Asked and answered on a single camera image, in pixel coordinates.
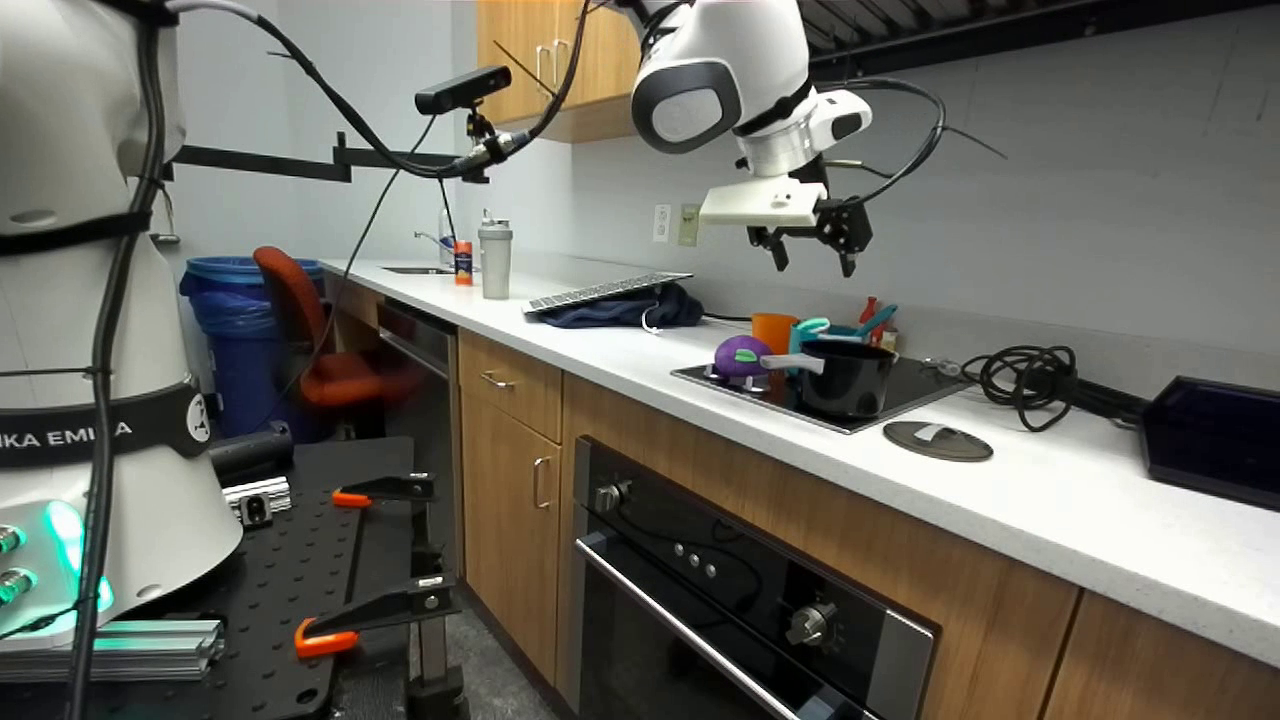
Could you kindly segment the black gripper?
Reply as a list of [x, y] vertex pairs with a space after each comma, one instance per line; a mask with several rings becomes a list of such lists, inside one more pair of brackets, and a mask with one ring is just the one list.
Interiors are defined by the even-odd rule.
[[[786, 273], [786, 226], [751, 224], [749, 240], [768, 246], [770, 268]], [[838, 255], [838, 275], [856, 275], [861, 253], [870, 245], [870, 221], [861, 200], [818, 200], [805, 240], [818, 240]]]

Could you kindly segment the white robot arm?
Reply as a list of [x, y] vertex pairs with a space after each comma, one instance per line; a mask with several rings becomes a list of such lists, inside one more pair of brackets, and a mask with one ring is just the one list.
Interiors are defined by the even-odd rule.
[[[239, 542], [208, 465], [170, 265], [147, 245], [182, 139], [176, 27], [239, 0], [0, 0], [0, 406], [10, 650], [150, 605]], [[730, 137], [717, 221], [806, 226], [826, 147], [870, 122], [810, 75], [794, 0], [581, 0], [634, 30], [632, 122], [657, 152]]]

